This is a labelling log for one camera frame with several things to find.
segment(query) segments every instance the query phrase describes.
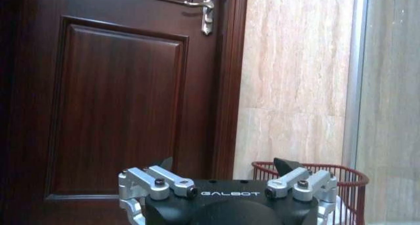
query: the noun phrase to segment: wire basket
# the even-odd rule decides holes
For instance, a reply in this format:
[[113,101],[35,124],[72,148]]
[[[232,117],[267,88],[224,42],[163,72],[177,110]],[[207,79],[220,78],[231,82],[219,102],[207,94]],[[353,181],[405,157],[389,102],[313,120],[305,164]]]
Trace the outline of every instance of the wire basket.
[[[365,174],[355,169],[333,164],[301,164],[315,173],[317,170],[332,172],[337,178],[336,210],[328,218],[328,224],[364,225],[365,186],[369,179]],[[279,173],[272,162],[252,162],[253,179],[271,180],[279,178]]]

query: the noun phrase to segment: metal mount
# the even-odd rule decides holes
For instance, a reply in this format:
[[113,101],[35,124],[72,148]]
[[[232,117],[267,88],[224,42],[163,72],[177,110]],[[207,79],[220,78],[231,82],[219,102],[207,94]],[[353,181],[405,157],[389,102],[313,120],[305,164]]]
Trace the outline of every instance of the metal mount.
[[335,175],[320,170],[309,176],[308,180],[293,185],[293,198],[300,201],[319,200],[317,225],[325,225],[328,214],[336,208],[337,180]]
[[309,172],[305,168],[299,167],[287,175],[267,182],[265,196],[271,199],[283,198],[288,195],[289,189],[299,180],[307,179]]
[[169,188],[180,197],[192,199],[197,195],[195,182],[159,166],[149,167],[147,172],[133,167],[119,174],[120,208],[125,209],[132,225],[145,225],[139,199],[149,195],[153,200],[164,200],[169,196]]
[[320,170],[313,175],[299,167],[279,179],[267,182],[265,196],[269,199],[283,198],[293,189],[293,198],[300,201],[311,201],[313,197],[319,200],[317,225],[325,225],[328,214],[336,208],[337,180],[335,175]]

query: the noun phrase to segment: wooden door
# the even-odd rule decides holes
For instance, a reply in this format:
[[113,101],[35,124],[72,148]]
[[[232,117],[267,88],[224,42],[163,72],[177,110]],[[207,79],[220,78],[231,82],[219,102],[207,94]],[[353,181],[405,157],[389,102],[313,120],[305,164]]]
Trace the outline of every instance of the wooden door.
[[220,3],[205,36],[183,1],[24,0],[8,222],[125,224],[117,173],[169,156],[209,177]]

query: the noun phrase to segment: silver door handle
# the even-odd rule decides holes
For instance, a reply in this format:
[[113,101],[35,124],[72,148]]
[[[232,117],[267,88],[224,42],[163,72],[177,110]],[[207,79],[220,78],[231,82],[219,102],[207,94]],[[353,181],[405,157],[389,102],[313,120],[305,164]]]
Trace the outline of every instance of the silver door handle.
[[183,3],[187,7],[203,7],[203,22],[201,22],[201,31],[205,35],[209,35],[212,32],[212,11],[215,8],[215,4],[212,0],[204,0],[203,2],[188,2]]

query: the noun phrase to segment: bolt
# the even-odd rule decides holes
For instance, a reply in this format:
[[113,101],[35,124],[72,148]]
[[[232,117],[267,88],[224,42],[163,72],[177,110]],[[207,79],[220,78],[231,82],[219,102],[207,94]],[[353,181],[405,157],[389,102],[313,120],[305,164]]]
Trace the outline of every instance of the bolt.
[[276,198],[276,192],[271,188],[265,188],[264,194],[265,194],[265,197],[269,198],[269,199]]
[[156,185],[157,187],[161,187],[164,184],[165,184],[164,178],[156,178],[156,179],[155,179],[155,185]]
[[303,189],[308,188],[308,182],[305,180],[297,181],[297,186]]
[[188,191],[187,191],[187,198],[192,199],[193,197],[196,197],[197,196],[197,192],[199,192],[199,190],[197,190],[196,187],[189,188]]

